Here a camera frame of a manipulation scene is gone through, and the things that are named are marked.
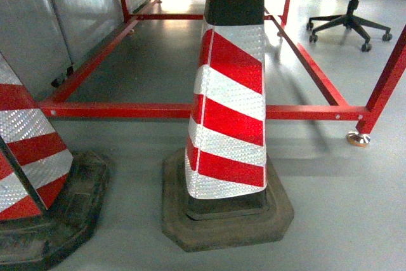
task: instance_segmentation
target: traffic cone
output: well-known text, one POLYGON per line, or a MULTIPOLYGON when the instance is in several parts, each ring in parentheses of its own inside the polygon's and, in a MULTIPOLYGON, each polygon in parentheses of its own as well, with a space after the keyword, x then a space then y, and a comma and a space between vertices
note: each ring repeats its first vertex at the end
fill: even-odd
POLYGON ((185 251, 283 238, 293 208, 266 156, 264 0, 206 0, 186 152, 164 162, 163 232, 185 251))
POLYGON ((46 270, 95 228, 108 171, 75 155, 0 54, 0 268, 46 270))

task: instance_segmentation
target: red metal frame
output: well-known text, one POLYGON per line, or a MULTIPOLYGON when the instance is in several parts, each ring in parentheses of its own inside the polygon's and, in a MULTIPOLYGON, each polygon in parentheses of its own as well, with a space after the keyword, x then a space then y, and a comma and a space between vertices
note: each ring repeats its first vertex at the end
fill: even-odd
MULTIPOLYGON (((116 31, 111 39, 93 58, 90 58, 67 81, 65 81, 49 98, 40 103, 47 116, 52 117, 120 117, 120 118, 189 118, 190 104, 160 104, 160 103, 70 103, 66 99, 94 71, 98 64, 120 43, 125 35, 141 20, 149 19, 189 19, 199 20, 202 15, 195 14, 148 14, 151 7, 159 0, 151 0, 137 14, 128 13, 125 0, 123 15, 126 23, 116 31)), ((285 0, 282 22, 270 15, 265 20, 271 20, 278 28, 281 36, 287 41, 293 52, 299 58, 315 84, 330 105, 267 105, 267 119, 293 120, 342 120, 358 121, 357 130, 370 133, 383 111, 386 102, 404 70, 406 69, 406 27, 396 43, 396 46, 381 74, 375 89, 366 106, 351 106, 340 92, 330 82, 322 69, 315 63, 302 45, 295 43, 284 30, 289 12, 290 0, 285 0)))
POLYGON ((131 16, 128 11, 127 2, 126 2, 126 0, 120 0, 120 2, 121 2, 122 15, 124 17, 124 22, 128 22, 129 19, 131 18, 131 16))

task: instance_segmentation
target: office chair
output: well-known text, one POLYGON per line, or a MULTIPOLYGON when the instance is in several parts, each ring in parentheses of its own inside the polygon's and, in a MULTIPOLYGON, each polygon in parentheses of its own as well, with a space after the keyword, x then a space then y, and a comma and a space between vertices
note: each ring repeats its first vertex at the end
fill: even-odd
POLYGON ((371 22, 369 20, 357 17, 354 15, 354 11, 358 8, 359 0, 350 0, 347 7, 347 13, 345 15, 332 15, 332 16, 324 16, 324 17, 310 17, 309 22, 306 24, 307 30, 313 30, 310 37, 309 42, 317 42, 318 36, 316 35, 317 32, 321 30, 325 30, 328 28, 335 27, 337 25, 344 25, 347 29, 354 29, 358 34, 365 39, 365 43, 361 47, 362 52, 368 52, 371 50, 372 45, 369 43, 370 36, 368 33, 363 29, 362 26, 371 27, 375 29, 381 29, 385 31, 385 34, 382 37, 383 41, 390 41, 392 39, 392 34, 390 34, 391 28, 381 25, 376 22, 371 22), (327 23, 315 27, 313 29, 313 22, 314 20, 321 20, 326 21, 327 23))

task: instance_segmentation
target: concrete floor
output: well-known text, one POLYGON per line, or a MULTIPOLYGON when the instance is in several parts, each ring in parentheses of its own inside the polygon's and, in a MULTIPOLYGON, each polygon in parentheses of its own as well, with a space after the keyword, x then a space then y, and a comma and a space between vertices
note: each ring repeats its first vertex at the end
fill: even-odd
MULTIPOLYGON (((336 27, 308 43, 309 16, 345 12, 348 0, 292 0, 288 33, 301 41, 351 104, 365 105, 406 23, 406 0, 361 0, 358 15, 392 27, 370 30, 373 49, 336 27)), ((280 10, 281 1, 266 0, 280 10)), ((204 0, 163 0, 156 12, 201 13, 204 0)), ((136 26, 71 101, 192 101, 201 21, 136 26)), ((322 95, 289 46, 266 22, 267 102, 322 104, 322 95)), ((354 122, 268 121, 268 153, 295 209, 276 243, 185 253, 160 229, 162 160, 185 146, 187 120, 54 120, 71 150, 110 160, 112 179, 95 236, 55 271, 406 270, 406 79, 366 149, 345 140, 354 122)))

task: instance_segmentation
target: white partition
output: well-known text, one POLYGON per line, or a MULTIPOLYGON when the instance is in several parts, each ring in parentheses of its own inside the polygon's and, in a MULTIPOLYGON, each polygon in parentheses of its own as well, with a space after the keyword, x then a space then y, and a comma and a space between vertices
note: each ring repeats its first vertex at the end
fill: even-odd
POLYGON ((50 0, 0 0, 0 52, 36 99, 70 66, 50 0))
POLYGON ((124 21, 120 0, 54 0, 54 4, 76 66, 124 21))

